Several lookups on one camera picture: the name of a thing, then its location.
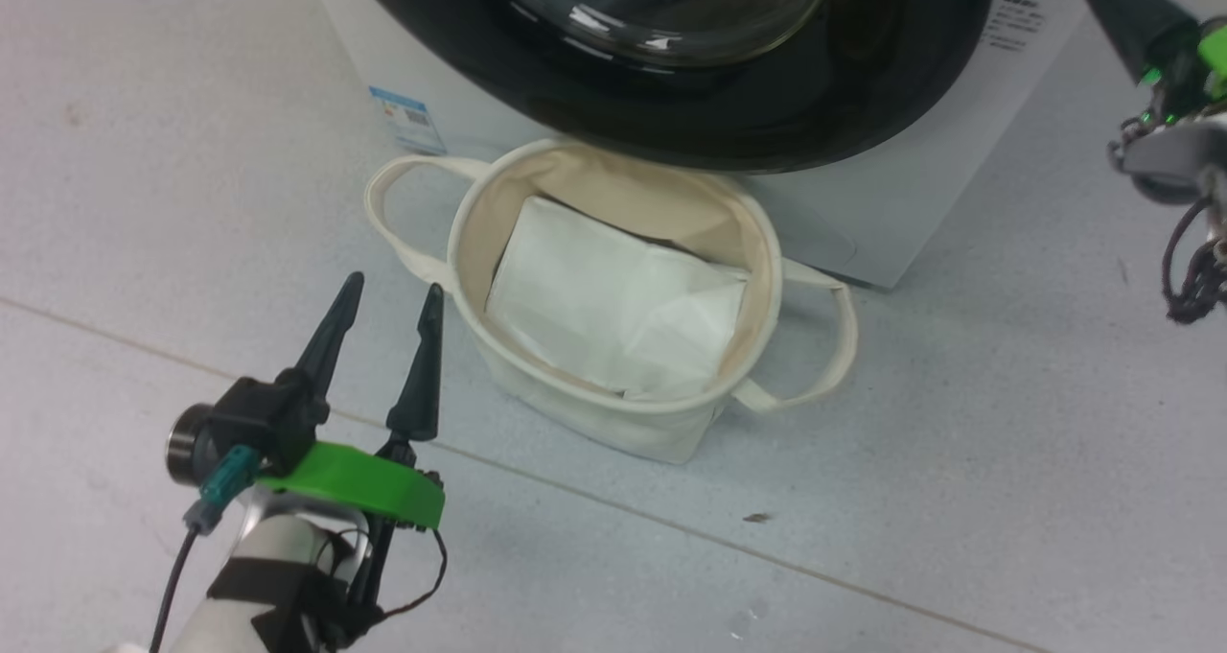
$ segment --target black wire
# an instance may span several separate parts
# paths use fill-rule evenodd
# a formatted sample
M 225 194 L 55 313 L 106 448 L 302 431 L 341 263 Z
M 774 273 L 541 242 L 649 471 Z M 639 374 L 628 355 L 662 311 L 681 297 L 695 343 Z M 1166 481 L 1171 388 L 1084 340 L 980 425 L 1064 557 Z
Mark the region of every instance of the black wire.
M 401 605 L 400 608 L 387 610 L 387 612 L 384 612 L 384 616 L 380 617 L 379 620 L 380 622 L 389 617 L 395 617 L 396 615 L 404 615 L 405 612 L 412 610 L 413 608 L 417 608 L 417 605 L 421 605 L 422 603 L 429 600 L 431 597 L 439 590 L 439 584 L 443 583 L 443 574 L 445 574 L 448 571 L 448 549 L 445 545 L 443 545 L 443 536 L 439 535 L 438 529 L 431 529 L 431 533 L 434 534 L 434 543 L 439 544 L 439 556 L 443 557 L 443 560 L 439 562 L 439 576 L 436 577 L 434 579 L 434 587 L 431 588 L 431 590 L 423 593 L 421 597 L 417 597 L 417 599 L 410 603 L 409 605 Z
M 174 589 L 179 587 L 179 576 L 183 574 L 183 566 L 188 562 L 188 552 L 191 544 L 196 541 L 196 529 L 188 529 L 188 535 L 183 538 L 179 547 L 179 556 L 174 558 L 171 567 L 171 577 L 166 579 L 166 592 L 162 594 L 162 608 L 157 612 L 157 622 L 153 624 L 153 638 L 150 641 L 150 653 L 157 653 L 162 647 L 162 636 L 166 635 L 166 620 L 171 617 L 171 603 L 174 600 Z
M 1218 268 L 1217 260 L 1215 260 L 1214 242 L 1202 243 L 1194 252 L 1179 293 L 1172 288 L 1172 259 L 1175 255 L 1177 245 L 1184 238 L 1189 226 L 1193 225 L 1193 220 L 1196 220 L 1209 206 L 1209 198 L 1198 199 L 1180 217 L 1163 250 L 1163 298 L 1167 301 L 1167 317 L 1183 325 L 1205 318 L 1214 311 L 1215 304 L 1227 303 L 1227 291 L 1221 288 L 1223 282 L 1227 282 L 1227 274 Z

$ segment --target washing machine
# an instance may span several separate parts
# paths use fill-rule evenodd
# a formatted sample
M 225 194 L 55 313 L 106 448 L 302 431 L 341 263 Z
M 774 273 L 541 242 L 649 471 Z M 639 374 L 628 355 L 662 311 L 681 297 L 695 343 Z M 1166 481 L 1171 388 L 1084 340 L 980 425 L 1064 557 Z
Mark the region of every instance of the washing machine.
M 740 178 L 785 255 L 892 287 L 1082 0 L 323 0 L 391 137 L 568 134 Z

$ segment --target green bracket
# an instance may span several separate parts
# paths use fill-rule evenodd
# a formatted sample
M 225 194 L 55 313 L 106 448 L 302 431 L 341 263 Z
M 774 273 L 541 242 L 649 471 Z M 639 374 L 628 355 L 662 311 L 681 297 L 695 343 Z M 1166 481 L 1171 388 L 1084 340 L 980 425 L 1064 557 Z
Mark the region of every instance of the green bracket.
M 1158 81 L 1162 80 L 1163 80 L 1163 72 L 1160 71 L 1160 69 L 1157 68 L 1150 68 L 1148 71 L 1146 71 L 1146 75 L 1142 76 L 1142 81 L 1140 85 L 1156 86 L 1158 85 Z
M 439 528 L 445 500 L 443 489 L 421 471 L 326 442 L 312 444 L 288 476 L 261 476 L 256 482 L 428 529 Z
M 1202 37 L 1201 44 L 1198 45 L 1198 54 L 1215 72 L 1215 85 L 1211 86 L 1210 97 L 1215 99 L 1227 98 L 1227 28 L 1215 29 L 1215 32 Z

